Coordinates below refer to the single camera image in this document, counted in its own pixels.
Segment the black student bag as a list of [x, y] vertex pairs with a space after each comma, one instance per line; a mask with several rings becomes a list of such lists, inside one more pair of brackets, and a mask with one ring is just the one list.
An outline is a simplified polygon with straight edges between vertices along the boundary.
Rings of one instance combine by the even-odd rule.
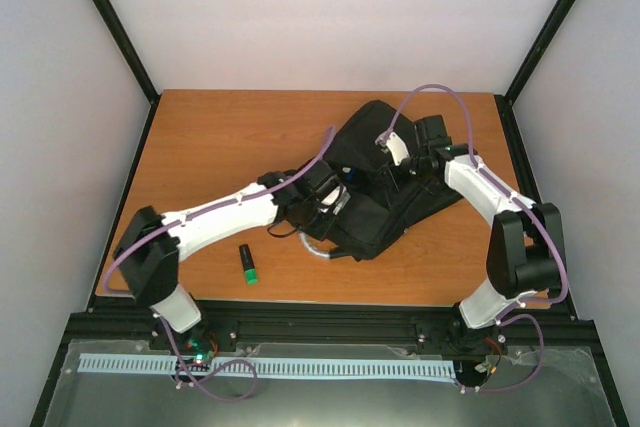
[[[350, 200], [340, 210], [326, 240], [310, 237], [322, 249], [338, 247], [357, 261], [371, 260], [409, 228], [454, 205], [462, 196], [443, 180], [402, 174], [391, 155], [375, 144], [396, 110], [381, 100], [360, 107], [335, 135], [323, 156], [343, 180]], [[343, 168], [358, 170], [356, 184]]]

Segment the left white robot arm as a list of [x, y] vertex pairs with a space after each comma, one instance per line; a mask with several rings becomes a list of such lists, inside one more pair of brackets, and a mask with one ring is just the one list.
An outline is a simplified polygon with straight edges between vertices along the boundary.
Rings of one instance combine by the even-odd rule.
[[281, 220], [296, 231], [332, 222], [348, 202], [344, 182], [323, 161], [290, 174], [270, 172], [238, 192], [181, 211], [139, 209], [113, 252], [110, 270], [123, 276], [136, 304], [149, 308], [173, 329], [186, 349], [208, 337], [193, 297], [179, 281], [179, 266], [209, 245], [245, 230]]

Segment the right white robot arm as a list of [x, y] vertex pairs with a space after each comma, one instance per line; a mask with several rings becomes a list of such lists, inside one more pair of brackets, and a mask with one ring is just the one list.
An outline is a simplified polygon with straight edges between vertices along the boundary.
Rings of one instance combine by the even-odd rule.
[[568, 276], [559, 210], [537, 203], [492, 172], [470, 142], [454, 144], [440, 116], [415, 123], [418, 152], [411, 154], [392, 128], [376, 139], [395, 166], [413, 175], [436, 178], [466, 199], [491, 228], [484, 282], [459, 303], [468, 329], [507, 324], [504, 318], [524, 308], [538, 293], [559, 290], [546, 300], [565, 300]]

